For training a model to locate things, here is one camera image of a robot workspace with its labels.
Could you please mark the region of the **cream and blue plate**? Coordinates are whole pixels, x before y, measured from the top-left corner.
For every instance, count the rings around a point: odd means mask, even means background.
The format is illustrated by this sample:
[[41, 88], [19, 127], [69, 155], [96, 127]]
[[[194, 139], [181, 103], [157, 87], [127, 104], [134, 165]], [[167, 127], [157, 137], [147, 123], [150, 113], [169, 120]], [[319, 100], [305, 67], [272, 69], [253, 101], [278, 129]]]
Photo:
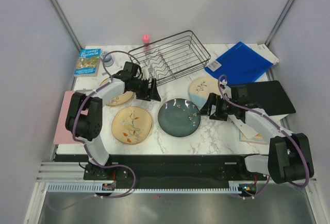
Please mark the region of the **cream and blue plate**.
[[218, 81], [213, 77], [200, 77], [191, 82], [188, 88], [190, 100], [200, 109], [206, 103], [210, 93], [220, 96]]

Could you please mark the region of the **beige bird plate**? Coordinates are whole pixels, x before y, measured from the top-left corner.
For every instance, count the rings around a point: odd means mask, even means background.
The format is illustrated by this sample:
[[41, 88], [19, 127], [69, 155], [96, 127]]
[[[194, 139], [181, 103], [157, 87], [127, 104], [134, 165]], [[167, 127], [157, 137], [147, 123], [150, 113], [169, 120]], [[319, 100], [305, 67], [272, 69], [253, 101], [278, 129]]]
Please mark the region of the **beige bird plate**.
[[102, 99], [103, 105], [118, 106], [133, 97], [132, 91], [125, 90], [125, 82], [119, 79], [113, 79], [112, 84], [102, 88], [96, 95]]
[[153, 120], [149, 112], [141, 107], [126, 107], [114, 117], [112, 135], [124, 144], [139, 144], [149, 135]]

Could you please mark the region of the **dark teal plate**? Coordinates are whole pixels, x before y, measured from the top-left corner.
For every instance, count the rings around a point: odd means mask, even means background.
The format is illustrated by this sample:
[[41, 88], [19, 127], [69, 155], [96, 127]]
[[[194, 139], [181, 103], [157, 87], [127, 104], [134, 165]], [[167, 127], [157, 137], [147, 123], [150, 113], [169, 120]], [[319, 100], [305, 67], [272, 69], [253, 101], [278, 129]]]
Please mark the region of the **dark teal plate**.
[[201, 123], [198, 107], [190, 100], [174, 98], [165, 102], [158, 111], [161, 129], [174, 137], [186, 137], [197, 131]]

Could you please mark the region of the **beige bird plate front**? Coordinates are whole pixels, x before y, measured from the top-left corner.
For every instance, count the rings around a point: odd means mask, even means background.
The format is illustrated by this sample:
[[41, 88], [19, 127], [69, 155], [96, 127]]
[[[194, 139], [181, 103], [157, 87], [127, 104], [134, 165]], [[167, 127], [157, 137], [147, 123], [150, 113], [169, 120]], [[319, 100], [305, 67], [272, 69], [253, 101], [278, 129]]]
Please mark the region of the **beige bird plate front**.
[[139, 144], [149, 135], [153, 120], [149, 112], [141, 107], [126, 107], [114, 117], [112, 135], [124, 144]]

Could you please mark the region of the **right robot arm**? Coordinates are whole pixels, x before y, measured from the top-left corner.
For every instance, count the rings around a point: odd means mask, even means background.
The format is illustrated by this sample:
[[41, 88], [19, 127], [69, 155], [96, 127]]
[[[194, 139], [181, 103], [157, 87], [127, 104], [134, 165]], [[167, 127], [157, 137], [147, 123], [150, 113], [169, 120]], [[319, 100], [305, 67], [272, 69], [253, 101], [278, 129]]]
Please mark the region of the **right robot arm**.
[[293, 107], [287, 94], [274, 81], [246, 83], [241, 85], [219, 85], [219, 93], [210, 92], [199, 111], [213, 120], [226, 121], [233, 115], [252, 127], [269, 144], [267, 155], [245, 156], [244, 162], [236, 166], [237, 176], [249, 179], [254, 173], [270, 176], [277, 184], [290, 183], [299, 186], [297, 180], [304, 180], [306, 187], [314, 175], [314, 166], [308, 137], [303, 133], [293, 133], [279, 125], [273, 115], [287, 113]]

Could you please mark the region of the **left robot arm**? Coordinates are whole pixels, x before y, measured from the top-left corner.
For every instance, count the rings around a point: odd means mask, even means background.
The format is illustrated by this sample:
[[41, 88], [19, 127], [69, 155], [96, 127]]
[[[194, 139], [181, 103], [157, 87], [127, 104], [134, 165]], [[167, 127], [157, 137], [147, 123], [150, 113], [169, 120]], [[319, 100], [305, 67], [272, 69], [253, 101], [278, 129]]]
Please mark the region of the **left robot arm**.
[[74, 92], [71, 96], [65, 128], [74, 141], [83, 144], [95, 173], [101, 179], [109, 179], [113, 167], [107, 163], [109, 153], [101, 139], [103, 107], [115, 97], [133, 92], [136, 98], [146, 101], [161, 101], [156, 78], [143, 79], [140, 65], [125, 62], [124, 68], [109, 76], [106, 83], [86, 93]]

